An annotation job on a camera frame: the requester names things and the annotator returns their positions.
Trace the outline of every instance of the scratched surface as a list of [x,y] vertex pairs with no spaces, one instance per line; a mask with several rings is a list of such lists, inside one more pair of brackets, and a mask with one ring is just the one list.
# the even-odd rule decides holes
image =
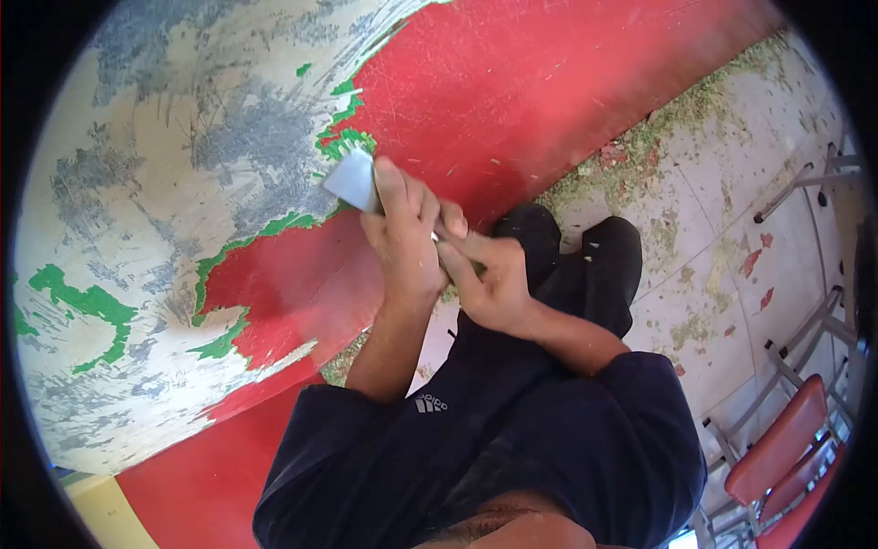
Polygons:
[[339,138],[315,142],[356,108],[345,83],[426,3],[129,1],[112,12],[55,103],[18,224],[18,355],[54,463],[134,465],[320,343],[269,345],[252,367],[232,344],[248,308],[205,308],[205,282],[255,237],[334,212],[314,174]]

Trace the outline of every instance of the adidas logo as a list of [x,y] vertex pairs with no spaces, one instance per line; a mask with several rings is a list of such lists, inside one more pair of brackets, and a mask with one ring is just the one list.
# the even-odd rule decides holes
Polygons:
[[448,409],[448,404],[440,401],[432,394],[419,394],[414,398],[414,405],[422,414],[427,412],[442,412]]

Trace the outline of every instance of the hand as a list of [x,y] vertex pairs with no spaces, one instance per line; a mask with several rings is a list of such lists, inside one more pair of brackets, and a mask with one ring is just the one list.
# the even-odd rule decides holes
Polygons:
[[441,200],[420,180],[399,170],[386,156],[375,161],[375,186],[385,215],[363,213],[366,239],[378,253],[385,302],[435,304],[448,284],[430,238],[436,222],[465,238],[467,222],[457,204]]
[[[528,292],[524,250],[515,238],[470,233],[436,244],[439,258],[457,286],[460,307],[484,328],[529,339],[529,317],[537,303]],[[477,276],[471,260],[486,267]]]

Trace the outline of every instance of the finger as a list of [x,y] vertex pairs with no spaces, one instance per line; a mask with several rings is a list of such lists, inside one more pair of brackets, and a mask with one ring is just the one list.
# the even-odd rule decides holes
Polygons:
[[450,238],[461,254],[468,259],[475,259],[488,267],[504,263],[509,252],[506,239],[496,239],[471,231],[464,239]]
[[470,227],[464,217],[464,209],[456,202],[446,199],[439,199],[439,204],[442,211],[443,225],[448,229],[448,232],[457,238],[466,238],[466,233]]
[[423,210],[425,196],[427,193],[432,194],[432,191],[427,188],[423,181],[417,177],[408,175],[405,170],[400,170],[399,173],[402,174],[402,180],[406,182],[408,210],[411,213],[420,216],[421,211]]
[[433,226],[439,222],[440,211],[439,199],[430,189],[427,189],[421,203],[421,220],[429,225],[430,230],[433,230]]
[[485,295],[485,287],[472,269],[470,260],[464,257],[450,242],[436,243],[436,252],[445,272],[457,286],[461,304],[472,303]]
[[375,187],[381,198],[381,206],[390,218],[406,215],[408,210],[408,192],[406,180],[402,173],[391,162],[390,158],[380,156],[375,161]]
[[363,212],[360,214],[360,225],[363,226],[366,240],[369,241],[372,248],[379,248],[384,245],[387,220],[383,215]]

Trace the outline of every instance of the red paint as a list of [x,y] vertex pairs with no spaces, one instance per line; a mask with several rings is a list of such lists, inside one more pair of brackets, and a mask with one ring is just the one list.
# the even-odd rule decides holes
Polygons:
[[353,210],[230,251],[207,279],[205,310],[250,307],[250,324],[233,340],[252,357],[249,367],[273,364],[314,338],[318,344],[279,374],[229,394],[209,416],[225,419],[310,377],[371,323],[382,294],[378,259]]
[[762,300],[759,301],[759,312],[761,313],[768,304],[771,303],[771,298],[774,296],[774,288],[769,288],[766,292],[765,296],[763,296]]
[[271,460],[302,387],[212,426],[116,476],[162,549],[257,548],[250,527]]
[[744,260],[744,264],[741,265],[741,272],[744,273],[744,278],[749,278],[753,274],[753,267],[756,265],[756,260],[759,259],[760,255],[762,255],[762,250],[757,249]]
[[[362,67],[365,105],[335,130],[369,132],[379,154],[485,228],[780,22],[760,0],[431,4]],[[205,310],[251,307],[234,340],[250,367],[319,344],[211,417],[309,376],[371,323],[381,292],[354,213],[230,253],[208,279]]]

